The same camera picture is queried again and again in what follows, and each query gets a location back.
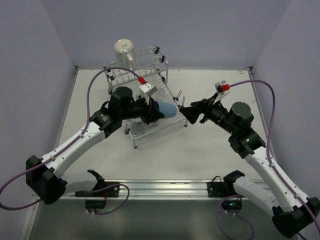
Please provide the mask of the light blue cup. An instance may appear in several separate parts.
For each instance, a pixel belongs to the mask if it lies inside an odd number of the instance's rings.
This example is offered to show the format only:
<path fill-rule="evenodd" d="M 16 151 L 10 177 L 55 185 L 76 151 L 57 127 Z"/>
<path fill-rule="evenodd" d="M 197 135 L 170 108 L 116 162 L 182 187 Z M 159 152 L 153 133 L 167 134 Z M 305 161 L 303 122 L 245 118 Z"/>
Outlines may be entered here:
<path fill-rule="evenodd" d="M 165 119 L 170 119 L 177 115 L 177 108 L 175 105 L 159 100 L 156 100 L 154 103 L 156 108 L 164 115 Z"/>

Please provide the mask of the white ceramic mug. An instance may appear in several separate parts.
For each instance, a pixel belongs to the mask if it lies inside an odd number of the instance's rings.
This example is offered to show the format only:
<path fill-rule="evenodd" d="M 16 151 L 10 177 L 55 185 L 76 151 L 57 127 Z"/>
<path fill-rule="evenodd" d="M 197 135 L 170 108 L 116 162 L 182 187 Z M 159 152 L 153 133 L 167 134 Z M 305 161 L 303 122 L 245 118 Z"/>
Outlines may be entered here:
<path fill-rule="evenodd" d="M 134 118 L 130 120 L 129 128 L 134 134 L 140 134 L 146 131 L 148 126 L 140 118 Z"/>

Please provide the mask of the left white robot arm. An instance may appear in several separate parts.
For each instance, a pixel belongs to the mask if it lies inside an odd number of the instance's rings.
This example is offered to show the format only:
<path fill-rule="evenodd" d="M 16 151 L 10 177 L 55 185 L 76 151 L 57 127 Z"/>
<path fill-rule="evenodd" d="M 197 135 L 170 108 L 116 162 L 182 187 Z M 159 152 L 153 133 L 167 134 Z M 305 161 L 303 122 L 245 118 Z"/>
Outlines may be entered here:
<path fill-rule="evenodd" d="M 99 110 L 89 115 L 84 127 L 73 137 L 41 158 L 33 155 L 26 161 L 26 183 L 45 204 L 56 202 L 66 193 L 104 191 L 106 185 L 96 171 L 88 170 L 85 177 L 78 179 L 64 174 L 91 147 L 117 131 L 124 120 L 140 118 L 150 124 L 164 118 L 152 97 L 157 87 L 145 83 L 138 89 L 140 95 L 135 100 L 129 87 L 118 87 Z"/>

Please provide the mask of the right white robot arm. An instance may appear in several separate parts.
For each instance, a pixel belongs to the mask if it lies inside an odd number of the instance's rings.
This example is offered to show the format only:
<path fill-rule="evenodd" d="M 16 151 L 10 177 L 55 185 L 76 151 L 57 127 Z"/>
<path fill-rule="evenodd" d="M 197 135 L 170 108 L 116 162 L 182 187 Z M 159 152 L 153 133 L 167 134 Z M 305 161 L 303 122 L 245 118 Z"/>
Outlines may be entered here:
<path fill-rule="evenodd" d="M 240 171 L 226 175 L 224 182 L 271 216 L 284 237 L 294 237 L 314 222 L 320 212 L 320 200 L 303 192 L 271 156 L 265 142 L 251 127 L 254 116 L 246 103 L 236 102 L 226 109 L 215 99 L 193 102 L 179 111 L 191 124 L 203 115 L 200 123 L 210 120 L 230 133 L 228 142 L 232 150 L 256 170 L 269 189 L 256 185 Z"/>

